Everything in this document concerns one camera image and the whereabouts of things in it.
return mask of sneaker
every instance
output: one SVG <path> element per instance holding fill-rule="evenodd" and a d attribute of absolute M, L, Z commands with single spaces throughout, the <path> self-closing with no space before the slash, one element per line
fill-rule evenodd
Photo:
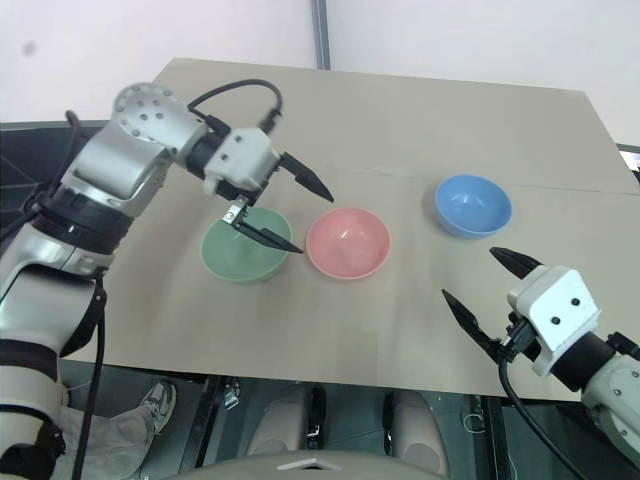
<path fill-rule="evenodd" d="M 161 380 L 142 398 L 140 406 L 149 407 L 153 419 L 153 433 L 159 434 L 169 422 L 176 406 L 176 387 Z"/>

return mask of floor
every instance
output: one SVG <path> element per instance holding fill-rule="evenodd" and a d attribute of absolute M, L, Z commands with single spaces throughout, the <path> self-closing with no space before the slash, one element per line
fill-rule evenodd
<path fill-rule="evenodd" d="M 92 365 L 62 361 L 62 378 L 71 388 L 71 406 L 82 408 L 86 400 Z M 148 388 L 159 378 L 153 372 L 105 367 L 100 384 L 96 414 L 110 417 L 135 407 Z M 191 428 L 202 384 L 171 379 L 178 391 L 174 417 L 157 437 L 140 469 L 128 479 L 156 480 L 178 473 L 187 435 Z M 204 465 L 243 456 L 264 409 L 280 390 L 293 382 L 243 378 L 240 404 L 221 409 L 216 417 Z M 384 455 L 382 405 L 388 392 L 384 388 L 324 384 L 327 393 L 327 449 Z M 475 397 L 438 392 L 421 392 L 432 408 L 447 451 L 452 480 L 484 480 L 489 475 L 483 433 L 465 430 L 462 419 L 475 412 Z M 624 478 L 640 480 L 619 454 L 612 452 L 599 435 L 586 432 L 553 406 L 530 407 L 536 419 L 568 454 L 589 472 L 593 480 Z M 518 413 L 503 408 L 511 458 L 512 480 L 569 480 L 571 474 L 551 456 Z M 481 423 L 467 422 L 468 429 L 482 430 Z"/>

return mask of blue bowl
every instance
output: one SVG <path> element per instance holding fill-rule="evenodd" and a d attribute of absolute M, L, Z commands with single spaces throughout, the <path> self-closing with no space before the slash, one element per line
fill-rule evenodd
<path fill-rule="evenodd" d="M 511 220 L 511 201 L 498 185 L 476 175 L 447 178 L 436 190 L 443 228 L 464 238 L 487 237 Z"/>

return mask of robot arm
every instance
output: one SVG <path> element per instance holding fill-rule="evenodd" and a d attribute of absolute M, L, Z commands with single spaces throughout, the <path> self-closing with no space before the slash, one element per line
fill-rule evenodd
<path fill-rule="evenodd" d="M 493 256 L 522 282 L 508 294 L 512 325 L 490 339 L 475 316 L 443 290 L 460 326 L 496 362 L 524 353 L 539 376 L 554 375 L 582 402 L 611 443 L 640 468 L 640 349 L 616 332 L 605 342 L 593 330 L 600 309 L 580 274 L 547 267 L 506 248 Z"/>
<path fill-rule="evenodd" d="M 37 200 L 0 259 L 0 476 L 48 478 L 64 452 L 56 427 L 58 358 L 90 340 L 104 314 L 100 279 L 172 164 L 202 179 L 205 193 L 232 201 L 223 217 L 231 227 L 266 246 L 302 252 L 244 221 L 279 167 L 333 201 L 311 170 L 273 149 L 265 133 L 271 126 L 232 130 L 154 84 L 118 95 L 107 125 L 55 192 Z"/>

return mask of metal pole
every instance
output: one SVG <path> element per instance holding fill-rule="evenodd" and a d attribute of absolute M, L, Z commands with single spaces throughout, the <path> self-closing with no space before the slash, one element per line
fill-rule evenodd
<path fill-rule="evenodd" d="M 191 430 L 187 437 L 187 443 L 182 453 L 180 473 L 189 472 L 202 466 L 213 424 L 216 421 L 216 415 L 220 408 L 224 408 L 223 397 L 223 377 L 207 375 L 200 394 L 198 408 L 191 424 Z"/>
<path fill-rule="evenodd" d="M 511 465 L 507 446 L 507 432 L 504 429 L 502 403 L 497 397 L 482 397 L 484 410 L 485 437 L 489 450 L 491 478 L 511 480 Z"/>
<path fill-rule="evenodd" d="M 331 70 L 327 0 L 311 0 L 311 15 L 313 17 L 317 67 L 320 70 Z"/>

